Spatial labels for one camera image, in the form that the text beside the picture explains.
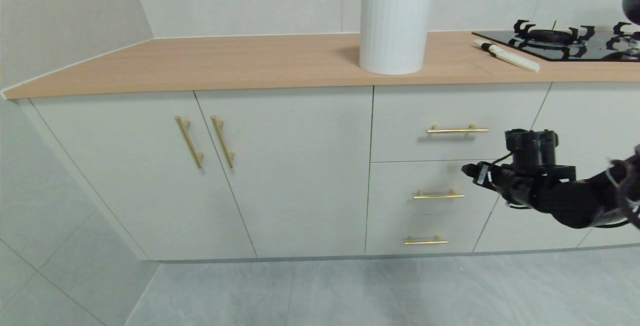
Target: gas stove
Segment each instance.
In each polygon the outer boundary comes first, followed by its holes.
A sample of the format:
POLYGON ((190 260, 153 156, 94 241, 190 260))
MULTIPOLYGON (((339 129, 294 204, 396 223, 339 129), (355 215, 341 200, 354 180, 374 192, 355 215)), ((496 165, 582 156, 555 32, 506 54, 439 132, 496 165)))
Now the gas stove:
POLYGON ((532 29, 534 24, 519 20, 509 30, 473 32, 495 43, 509 46, 547 61, 640 62, 640 32, 625 32, 631 23, 619 22, 611 31, 580 29, 532 29))

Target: kitchen cabinet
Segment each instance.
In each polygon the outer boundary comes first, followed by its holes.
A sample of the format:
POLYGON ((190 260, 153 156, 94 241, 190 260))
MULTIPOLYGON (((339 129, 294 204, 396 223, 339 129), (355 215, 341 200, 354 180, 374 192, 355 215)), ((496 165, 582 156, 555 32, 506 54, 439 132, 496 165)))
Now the kitchen cabinet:
POLYGON ((460 171, 467 161, 371 164, 368 216, 491 212, 498 195, 460 171))
MULTIPOLYGON (((640 83, 594 82, 553 84, 535 129, 558 133, 558 164, 576 166, 578 179, 606 169, 610 159, 626 159, 640 143, 638 119, 631 110, 640 103, 640 83)), ((637 228, 594 228, 581 246, 640 242, 637 228)))
POLYGON ((471 252, 487 222, 487 217, 487 213, 369 217, 366 227, 366 254, 471 252), (418 243, 405 244, 405 241, 418 243))
POLYGON ((152 260, 256 257, 193 92, 32 102, 152 260))
POLYGON ((372 87, 196 96, 258 257, 364 254, 372 87))
POLYGON ((505 130, 530 127, 549 86, 376 86, 371 160, 498 159, 507 153, 505 130), (433 127, 457 132, 428 134, 433 127))
MULTIPOLYGON (((640 142, 640 130, 630 110, 637 108, 638 103, 640 84, 637 83, 556 83, 533 129, 558 133, 557 164, 576 166, 578 179, 589 178, 604 171, 607 157, 625 159, 633 154, 633 148, 640 142)), ((475 250, 532 250, 636 242, 640 242, 640 232, 631 232, 630 227, 573 230, 555 222, 550 215, 496 207, 475 250)))
POLYGON ((475 252, 552 250, 575 248, 589 228, 575 230, 562 225, 550 214, 536 210, 516 210, 498 199, 475 246, 475 252))

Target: black bowl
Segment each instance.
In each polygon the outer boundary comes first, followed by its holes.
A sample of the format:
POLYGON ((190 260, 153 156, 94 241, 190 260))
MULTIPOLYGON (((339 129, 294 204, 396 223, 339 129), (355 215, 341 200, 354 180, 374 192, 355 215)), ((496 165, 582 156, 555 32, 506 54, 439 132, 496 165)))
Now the black bowl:
POLYGON ((622 11, 629 21, 640 26, 640 0, 622 0, 622 11))

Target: white vase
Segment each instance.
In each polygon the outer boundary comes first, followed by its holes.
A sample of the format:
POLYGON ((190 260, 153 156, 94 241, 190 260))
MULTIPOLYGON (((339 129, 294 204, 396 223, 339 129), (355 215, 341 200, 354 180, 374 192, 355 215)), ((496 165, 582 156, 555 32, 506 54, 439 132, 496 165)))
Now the white vase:
POLYGON ((431 0, 362 0, 359 65, 382 75, 405 75, 425 62, 431 0))

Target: gold bar handle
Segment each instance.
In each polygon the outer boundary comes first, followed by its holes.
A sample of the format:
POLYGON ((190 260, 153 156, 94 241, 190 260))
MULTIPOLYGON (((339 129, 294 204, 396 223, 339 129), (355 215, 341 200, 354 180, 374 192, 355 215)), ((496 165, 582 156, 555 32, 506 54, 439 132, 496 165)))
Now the gold bar handle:
POLYGON ((233 152, 229 152, 229 149, 227 148, 227 144, 225 142, 225 138, 222 137, 222 125, 224 125, 225 122, 222 119, 218 119, 216 116, 211 116, 211 123, 213 123, 213 128, 215 129, 215 134, 217 134, 217 139, 222 145, 222 152, 224 152, 224 157, 226 157, 226 163, 229 165, 229 168, 233 168, 234 155, 236 154, 233 152))
POLYGON ((453 189, 448 190, 448 194, 424 194, 422 191, 418 191, 413 196, 414 200, 437 200, 439 198, 462 198, 464 194, 457 194, 453 189))
POLYGON ((449 242, 441 239, 439 235, 436 235, 434 239, 425 239, 422 241, 416 241, 414 240, 413 237, 409 236, 407 237, 407 240, 404 242, 404 244, 446 244, 446 243, 449 243, 449 242))
POLYGON ((176 116, 175 122, 178 123, 180 132, 182 133, 182 136, 184 137, 184 141, 186 142, 187 147, 189 148, 189 152, 191 152, 191 156, 193 157, 193 160, 196 162, 196 167, 198 169, 201 169, 202 168, 201 159, 202 159, 202 156, 204 156, 204 153, 202 152, 197 153, 196 150, 194 149, 194 144, 192 143, 192 139, 189 137, 189 134, 187 132, 187 127, 189 127, 190 121, 189 120, 183 121, 183 119, 180 118, 180 116, 176 116))
POLYGON ((487 133, 489 128, 478 128, 471 123, 469 128, 447 128, 439 129, 438 125, 432 125, 430 130, 427 130, 427 134, 446 134, 446 133, 487 133))

